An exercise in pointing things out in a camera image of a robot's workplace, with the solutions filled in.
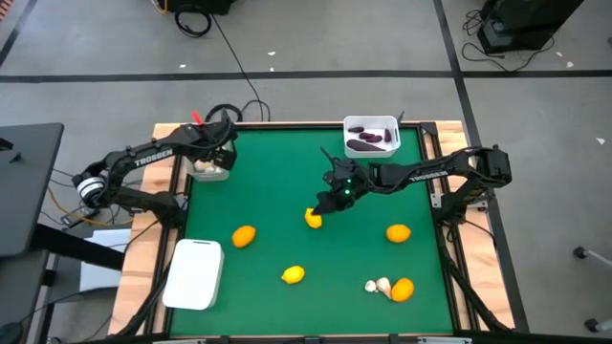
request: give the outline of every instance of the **garlic bulb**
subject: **garlic bulb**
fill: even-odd
[[[389,282],[388,278],[379,278],[379,280],[376,281],[376,288],[384,293],[386,297],[391,298],[391,282]]]
[[[367,291],[367,292],[374,292],[374,291],[376,291],[376,282],[374,282],[374,281],[367,281],[367,282],[365,282],[365,291]]]

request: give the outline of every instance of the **green table surface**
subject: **green table surface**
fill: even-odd
[[[402,129],[401,138],[392,158],[376,162],[419,161],[416,129]],[[241,131],[236,147],[238,160],[226,181],[194,182],[187,217],[186,238],[223,248],[216,304],[174,310],[172,336],[452,332],[424,183],[366,195],[312,229],[304,211],[327,189],[322,175],[331,169],[319,147],[343,158],[341,130]],[[386,240],[394,224],[411,228],[407,242]],[[236,248],[231,234],[243,225],[254,226],[257,235]],[[305,277],[287,285],[280,276],[294,265],[304,267]],[[411,279],[413,296],[395,303],[363,289],[367,280],[384,276],[391,283]]]

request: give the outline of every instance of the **black stand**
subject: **black stand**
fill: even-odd
[[[90,243],[61,230],[37,224],[31,248],[47,249],[52,253],[78,259],[100,267],[121,270],[123,253],[109,247]]]

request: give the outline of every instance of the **yellow lemon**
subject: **yellow lemon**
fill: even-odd
[[[304,220],[306,220],[306,224],[308,224],[310,228],[319,228],[323,225],[323,219],[321,219],[320,215],[313,215],[313,211],[313,208],[307,208],[304,214]]]
[[[304,278],[304,268],[301,266],[294,266],[286,269],[280,277],[280,279],[287,284],[297,283],[301,281],[302,278]]]

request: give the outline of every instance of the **gray floor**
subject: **gray floor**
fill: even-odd
[[[443,0],[457,53],[461,31],[484,0]],[[27,0],[0,23],[4,44]],[[586,0],[529,71],[612,69],[612,3]],[[219,22],[249,72],[409,70],[449,72],[433,0],[239,0]],[[528,53],[508,54],[509,68]],[[496,71],[459,57],[464,71]],[[238,72],[220,33],[190,39],[148,0],[38,0],[0,75],[118,75]],[[484,144],[511,155],[514,181],[498,192],[528,321],[534,333],[592,335],[587,317],[612,316],[612,271],[576,261],[583,245],[612,257],[607,210],[612,186],[612,78],[466,79]],[[274,120],[396,115],[464,119],[452,78],[258,79]],[[56,167],[75,172],[113,149],[147,140],[156,122],[190,120],[223,102],[253,98],[242,80],[0,83],[0,125],[66,125]],[[258,120],[251,109],[247,119]],[[596,138],[606,139],[600,145]],[[138,173],[130,176],[136,180]],[[61,182],[67,179],[55,176]],[[74,190],[54,186],[77,207]],[[44,210],[58,218],[51,204]],[[118,221],[124,221],[121,214]],[[59,306],[51,335],[91,335],[107,319],[112,293]],[[612,333],[597,334],[610,337]]]

